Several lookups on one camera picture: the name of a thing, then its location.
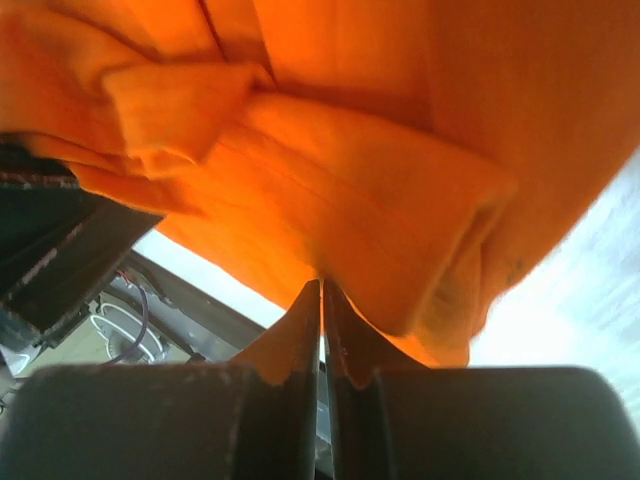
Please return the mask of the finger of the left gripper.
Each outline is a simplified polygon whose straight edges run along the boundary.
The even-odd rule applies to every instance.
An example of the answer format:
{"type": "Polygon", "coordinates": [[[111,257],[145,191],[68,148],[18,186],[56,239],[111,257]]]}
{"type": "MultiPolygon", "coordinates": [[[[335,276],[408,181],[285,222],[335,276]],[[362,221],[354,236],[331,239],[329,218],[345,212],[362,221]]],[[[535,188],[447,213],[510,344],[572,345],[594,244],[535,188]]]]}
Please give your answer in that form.
{"type": "Polygon", "coordinates": [[[1,141],[1,187],[79,189],[76,176],[60,161],[32,155],[25,147],[1,141]]]}
{"type": "Polygon", "coordinates": [[[160,219],[82,190],[2,190],[2,344],[68,324],[160,219]]]}

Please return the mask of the orange t shirt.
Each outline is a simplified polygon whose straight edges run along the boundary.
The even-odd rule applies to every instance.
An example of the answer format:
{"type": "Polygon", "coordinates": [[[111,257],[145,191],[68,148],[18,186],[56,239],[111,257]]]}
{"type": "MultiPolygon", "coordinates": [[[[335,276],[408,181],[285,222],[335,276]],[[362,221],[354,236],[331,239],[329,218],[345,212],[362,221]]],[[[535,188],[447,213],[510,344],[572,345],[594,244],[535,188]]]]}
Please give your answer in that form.
{"type": "Polygon", "coordinates": [[[464,366],[639,144],[639,5],[5,1],[1,130],[270,301],[330,277],[464,366]]]}

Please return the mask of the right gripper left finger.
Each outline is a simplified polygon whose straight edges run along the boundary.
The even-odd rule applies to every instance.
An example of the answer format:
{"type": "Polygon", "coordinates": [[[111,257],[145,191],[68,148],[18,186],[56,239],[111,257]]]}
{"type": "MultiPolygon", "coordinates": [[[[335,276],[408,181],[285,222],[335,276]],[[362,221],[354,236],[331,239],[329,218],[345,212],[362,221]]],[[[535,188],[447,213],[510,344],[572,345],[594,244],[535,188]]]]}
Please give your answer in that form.
{"type": "Polygon", "coordinates": [[[35,372],[1,438],[5,479],[310,479],[320,284],[220,363],[35,372]]]}

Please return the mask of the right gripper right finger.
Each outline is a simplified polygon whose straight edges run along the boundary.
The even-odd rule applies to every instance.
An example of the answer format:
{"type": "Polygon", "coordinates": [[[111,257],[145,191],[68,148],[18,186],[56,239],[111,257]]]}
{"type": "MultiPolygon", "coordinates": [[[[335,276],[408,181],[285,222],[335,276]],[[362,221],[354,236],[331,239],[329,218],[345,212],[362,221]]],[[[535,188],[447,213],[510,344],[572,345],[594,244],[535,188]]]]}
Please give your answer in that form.
{"type": "Polygon", "coordinates": [[[325,281],[322,309],[338,479],[635,479],[622,402],[576,367],[428,368],[325,281]]]}

